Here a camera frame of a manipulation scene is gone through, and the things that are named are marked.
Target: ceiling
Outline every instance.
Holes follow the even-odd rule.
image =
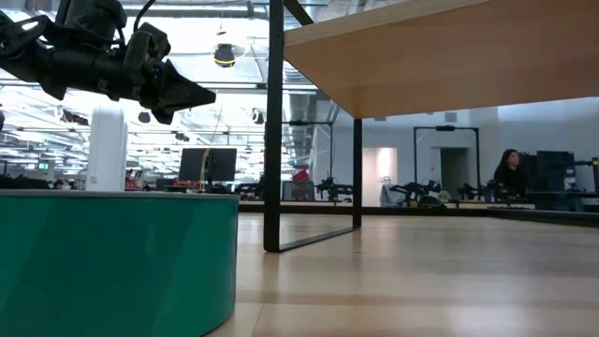
[[[317,21],[350,12],[379,7],[389,2],[301,0]],[[51,18],[58,0],[9,0],[0,9],[13,20],[32,15]],[[129,16],[124,30],[132,33],[135,15],[145,1],[124,0]],[[238,148],[238,181],[254,181],[263,169],[264,125],[252,120],[253,113],[265,113],[269,22],[268,0],[244,1],[158,1],[144,17],[168,34],[172,46],[170,59],[178,71],[217,93],[214,104],[178,112],[172,125],[161,125],[153,118],[139,121],[143,109],[137,102],[122,100],[129,122],[127,165],[174,176],[179,170],[181,149],[186,147]],[[297,27],[285,15],[285,29]],[[220,43],[236,46],[236,64],[221,68],[213,51]],[[319,93],[296,69],[285,64],[284,121],[324,122],[331,118],[329,100]],[[5,131],[0,134],[0,160],[14,169],[26,169],[38,159],[56,161],[65,174],[84,174],[89,152],[91,113],[107,100],[102,95],[69,90],[63,101],[46,95],[35,83],[18,81],[0,70],[0,103],[6,115]],[[285,126],[283,173],[310,162],[313,126]]]

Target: red object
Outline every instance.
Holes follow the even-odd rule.
[[[293,183],[304,183],[307,182],[309,178],[310,177],[308,176],[308,171],[306,171],[305,169],[301,170],[300,172],[294,174],[293,177],[291,177]]]

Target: white column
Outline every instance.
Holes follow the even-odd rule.
[[[126,154],[127,122],[123,108],[112,102],[94,108],[85,189],[123,192]]]

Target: black hair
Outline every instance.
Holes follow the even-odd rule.
[[[503,176],[505,171],[508,169],[507,158],[509,158],[512,153],[518,153],[518,151],[514,149],[507,149],[504,151],[504,154],[502,154],[502,161],[499,162],[499,165],[495,169],[495,174],[493,175],[495,180],[497,180],[498,177]]]

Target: cable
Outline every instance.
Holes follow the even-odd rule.
[[[218,124],[221,122],[221,115],[223,114],[223,106],[221,104],[221,109],[218,111],[218,118],[216,119],[216,125],[214,126],[214,132],[212,132],[212,136],[210,138],[209,146],[212,146],[212,142],[214,141],[214,136],[216,136],[216,130],[218,130]],[[206,170],[206,159],[208,158],[208,154],[210,154],[210,148],[206,149],[204,152],[204,157],[202,158],[202,166],[201,171],[199,173],[199,187],[202,188],[204,186],[204,172]]]
[[[137,32],[139,29],[139,21],[141,20],[141,17],[143,17],[143,15],[148,11],[148,9],[150,9],[150,7],[153,5],[153,3],[155,3],[156,0],[149,0],[139,11],[137,18],[135,18],[135,23],[133,23],[133,32]]]

